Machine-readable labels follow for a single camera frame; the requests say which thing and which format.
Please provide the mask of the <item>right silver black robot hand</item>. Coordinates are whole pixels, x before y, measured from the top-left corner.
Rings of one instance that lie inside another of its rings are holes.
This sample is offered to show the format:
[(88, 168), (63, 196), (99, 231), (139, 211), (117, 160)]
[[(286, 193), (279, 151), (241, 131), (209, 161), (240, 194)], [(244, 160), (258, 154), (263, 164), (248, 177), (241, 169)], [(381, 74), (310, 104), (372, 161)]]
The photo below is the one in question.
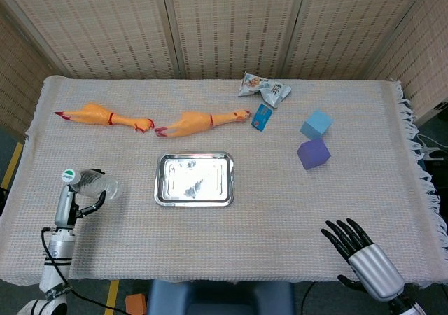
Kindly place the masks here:
[(375, 300), (389, 302), (404, 292), (405, 280), (383, 249), (356, 221), (327, 220), (321, 233), (335, 247)]

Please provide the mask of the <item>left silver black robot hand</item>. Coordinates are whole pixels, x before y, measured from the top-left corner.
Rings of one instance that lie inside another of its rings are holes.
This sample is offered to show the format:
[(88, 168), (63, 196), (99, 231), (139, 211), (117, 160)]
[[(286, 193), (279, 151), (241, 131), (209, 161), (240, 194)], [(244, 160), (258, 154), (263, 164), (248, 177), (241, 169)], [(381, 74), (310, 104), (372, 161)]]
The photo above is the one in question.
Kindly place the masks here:
[[(106, 201), (105, 173), (100, 169), (66, 169), (62, 172), (64, 186), (59, 196), (55, 224), (58, 228), (73, 229), (76, 221), (99, 210)], [(96, 202), (80, 209), (76, 195), (83, 195)]]

